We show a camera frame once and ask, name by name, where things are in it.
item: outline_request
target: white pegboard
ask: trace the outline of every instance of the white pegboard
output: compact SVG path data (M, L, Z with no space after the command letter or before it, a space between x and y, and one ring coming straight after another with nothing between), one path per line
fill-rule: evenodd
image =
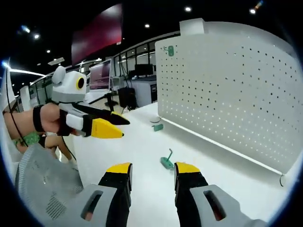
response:
M156 62L159 116L290 169L303 137L303 82L293 57L245 36L189 35L158 41Z

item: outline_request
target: black ceiling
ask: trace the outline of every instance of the black ceiling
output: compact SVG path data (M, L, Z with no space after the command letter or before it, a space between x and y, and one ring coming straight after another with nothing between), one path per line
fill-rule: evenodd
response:
M97 14L120 3L121 1L98 1L75 4L56 2L52 4L25 4L12 2L1 15L2 56L11 56L11 67L47 74L56 66L47 63L54 58L63 57L63 66L71 65L71 37L75 30L82 29ZM129 0L123 4L123 38L122 44L113 45L95 53L90 58L105 57L146 39L179 30L179 21L202 17L205 21L228 21L248 24L267 30L290 42L290 37L301 40L301 33L296 29L295 21L300 18L300 8L286 1L268 0L256 15L249 9L255 0ZM185 6L191 6L192 12L186 13ZM21 25L26 25L31 33L21 32ZM34 33L40 34L38 40ZM28 75L15 77L14 83L22 83Z

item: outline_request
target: yellow robot eye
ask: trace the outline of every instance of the yellow robot eye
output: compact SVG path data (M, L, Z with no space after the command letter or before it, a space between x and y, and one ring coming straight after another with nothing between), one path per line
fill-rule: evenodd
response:
M84 85L84 78L79 77L76 83L77 89L80 90L81 88L83 88L83 85Z

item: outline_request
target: white table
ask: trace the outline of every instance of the white table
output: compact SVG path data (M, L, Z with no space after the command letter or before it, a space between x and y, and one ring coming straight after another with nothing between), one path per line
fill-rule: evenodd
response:
M84 186L98 184L112 165L133 164L132 205L127 226L179 226L174 204L174 174L160 158L173 150L171 161L198 167L209 184L216 184L234 197L241 211L253 219L270 221L287 197L279 175L211 144L167 122L154 132L150 119L157 103L124 114L131 122L121 126L121 139L74 137L78 169Z

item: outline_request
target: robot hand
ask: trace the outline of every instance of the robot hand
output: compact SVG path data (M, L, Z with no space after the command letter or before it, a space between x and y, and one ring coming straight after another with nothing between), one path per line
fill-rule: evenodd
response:
M74 128L83 136L121 138L124 134L115 125L130 122L115 112L84 103L86 83L84 74L76 71L66 73L62 66L54 72L52 100L61 110L58 134L69 135Z

